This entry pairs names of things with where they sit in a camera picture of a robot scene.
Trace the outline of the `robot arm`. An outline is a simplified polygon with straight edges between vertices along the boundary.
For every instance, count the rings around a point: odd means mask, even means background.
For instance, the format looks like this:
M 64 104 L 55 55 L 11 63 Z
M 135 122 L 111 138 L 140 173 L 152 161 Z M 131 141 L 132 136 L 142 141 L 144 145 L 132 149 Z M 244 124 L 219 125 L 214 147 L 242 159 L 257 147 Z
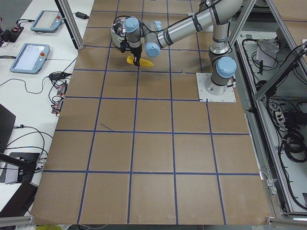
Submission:
M 236 72 L 236 62 L 229 57 L 230 22 L 242 5 L 241 0 L 202 0 L 199 11 L 172 25 L 162 28 L 159 21 L 142 22 L 135 17 L 125 20 L 125 35 L 120 43 L 120 51 L 129 49 L 132 63 L 141 64 L 141 54 L 156 57 L 162 48 L 170 46 L 192 34 L 212 26 L 212 44 L 209 57 L 213 68 L 211 77 L 205 83 L 205 90 L 212 95 L 222 95 L 231 77 Z

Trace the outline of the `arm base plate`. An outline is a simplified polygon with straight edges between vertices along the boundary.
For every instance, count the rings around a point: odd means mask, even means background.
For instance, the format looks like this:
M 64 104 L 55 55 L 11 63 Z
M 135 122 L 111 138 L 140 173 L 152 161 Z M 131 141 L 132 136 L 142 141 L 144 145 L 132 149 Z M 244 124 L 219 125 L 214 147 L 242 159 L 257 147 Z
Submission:
M 211 75 L 211 73 L 196 73 L 199 101 L 236 103 L 231 79 L 225 86 L 217 86 L 212 82 Z

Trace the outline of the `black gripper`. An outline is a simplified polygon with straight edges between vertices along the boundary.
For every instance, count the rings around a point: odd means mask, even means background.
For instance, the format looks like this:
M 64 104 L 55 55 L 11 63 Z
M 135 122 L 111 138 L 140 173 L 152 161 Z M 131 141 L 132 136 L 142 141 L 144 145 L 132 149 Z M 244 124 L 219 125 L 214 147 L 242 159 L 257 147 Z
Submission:
M 140 57 L 141 57 L 141 53 L 142 53 L 142 46 L 139 47 L 131 47 L 128 42 L 126 40 L 122 41 L 120 43 L 120 47 L 119 47 L 121 53 L 125 53 L 126 50 L 129 50 L 133 55 L 133 64 L 137 67 L 140 66 Z

